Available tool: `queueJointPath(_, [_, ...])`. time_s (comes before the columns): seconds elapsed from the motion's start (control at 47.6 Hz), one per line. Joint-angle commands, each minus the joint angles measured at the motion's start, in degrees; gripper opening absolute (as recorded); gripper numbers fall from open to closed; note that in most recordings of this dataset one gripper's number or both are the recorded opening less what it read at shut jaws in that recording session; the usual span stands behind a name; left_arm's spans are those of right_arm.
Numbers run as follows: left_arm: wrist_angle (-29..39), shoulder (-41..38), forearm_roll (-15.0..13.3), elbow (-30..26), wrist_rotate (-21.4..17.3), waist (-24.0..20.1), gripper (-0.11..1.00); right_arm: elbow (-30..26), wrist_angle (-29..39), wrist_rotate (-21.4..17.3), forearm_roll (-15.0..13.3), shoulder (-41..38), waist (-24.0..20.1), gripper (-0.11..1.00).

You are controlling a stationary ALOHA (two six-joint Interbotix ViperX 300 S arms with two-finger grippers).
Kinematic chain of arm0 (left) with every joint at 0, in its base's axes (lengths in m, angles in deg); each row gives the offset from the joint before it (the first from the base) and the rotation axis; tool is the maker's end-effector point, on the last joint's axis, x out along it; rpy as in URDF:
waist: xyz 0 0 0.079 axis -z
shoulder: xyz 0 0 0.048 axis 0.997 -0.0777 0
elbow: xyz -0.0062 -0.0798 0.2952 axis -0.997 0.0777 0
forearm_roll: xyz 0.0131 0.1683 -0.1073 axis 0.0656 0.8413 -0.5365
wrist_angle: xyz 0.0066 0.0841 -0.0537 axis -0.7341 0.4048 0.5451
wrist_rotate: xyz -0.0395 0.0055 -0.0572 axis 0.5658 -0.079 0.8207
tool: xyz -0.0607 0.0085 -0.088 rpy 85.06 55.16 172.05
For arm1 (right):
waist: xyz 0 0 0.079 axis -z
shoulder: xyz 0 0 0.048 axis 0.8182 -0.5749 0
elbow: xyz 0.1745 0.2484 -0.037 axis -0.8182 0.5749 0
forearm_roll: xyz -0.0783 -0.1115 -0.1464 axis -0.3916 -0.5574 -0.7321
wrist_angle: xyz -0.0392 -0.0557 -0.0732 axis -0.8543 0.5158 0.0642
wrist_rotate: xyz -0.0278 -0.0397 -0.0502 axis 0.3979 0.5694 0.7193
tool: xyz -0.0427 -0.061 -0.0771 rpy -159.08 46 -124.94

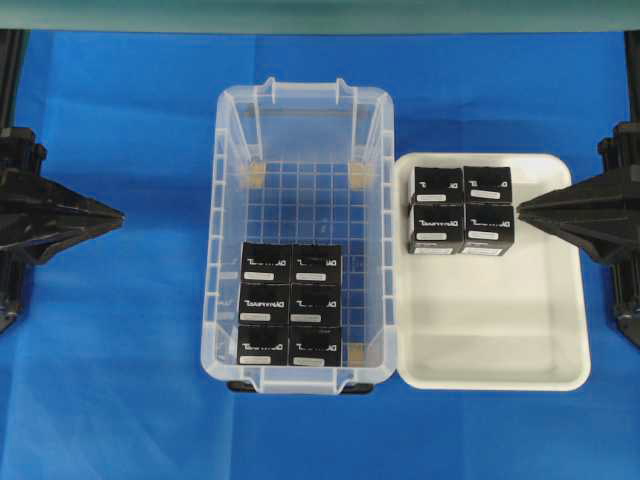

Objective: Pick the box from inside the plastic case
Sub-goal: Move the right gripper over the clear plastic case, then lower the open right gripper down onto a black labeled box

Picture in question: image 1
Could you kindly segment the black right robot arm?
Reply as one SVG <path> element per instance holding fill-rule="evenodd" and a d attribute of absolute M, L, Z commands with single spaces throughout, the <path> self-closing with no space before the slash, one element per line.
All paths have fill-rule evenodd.
<path fill-rule="evenodd" d="M 631 120 L 597 146 L 603 173 L 517 207 L 519 219 L 609 266 L 615 328 L 639 345 L 639 32 L 624 33 Z"/>

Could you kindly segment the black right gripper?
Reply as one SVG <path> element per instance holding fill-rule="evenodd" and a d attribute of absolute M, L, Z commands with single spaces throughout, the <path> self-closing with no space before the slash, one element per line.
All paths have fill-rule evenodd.
<path fill-rule="evenodd" d="M 584 250 L 592 260 L 612 265 L 639 251 L 639 124 L 619 123 L 597 150 L 604 172 L 587 180 L 595 188 L 588 206 L 595 213 L 595 223 Z M 570 185 L 521 202 L 518 218 L 577 246 L 576 234 L 570 230 L 578 218 L 574 190 L 575 185 Z"/>

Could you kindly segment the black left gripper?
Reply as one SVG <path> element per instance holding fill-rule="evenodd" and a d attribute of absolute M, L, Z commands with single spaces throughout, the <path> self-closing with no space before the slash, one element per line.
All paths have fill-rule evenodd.
<path fill-rule="evenodd" d="M 1 129 L 1 250 L 28 263 L 46 263 L 54 256 L 52 233 L 38 233 L 51 213 L 44 206 L 42 163 L 47 149 L 29 128 Z M 77 192 L 62 194 L 65 241 L 93 239 L 120 228 L 123 212 Z"/>

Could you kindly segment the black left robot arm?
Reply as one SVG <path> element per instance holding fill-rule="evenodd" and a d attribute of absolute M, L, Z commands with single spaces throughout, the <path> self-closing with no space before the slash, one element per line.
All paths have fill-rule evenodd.
<path fill-rule="evenodd" d="M 1 31 L 1 330 L 30 300 L 33 268 L 122 226 L 124 213 L 42 176 L 47 150 L 11 124 L 25 30 Z"/>

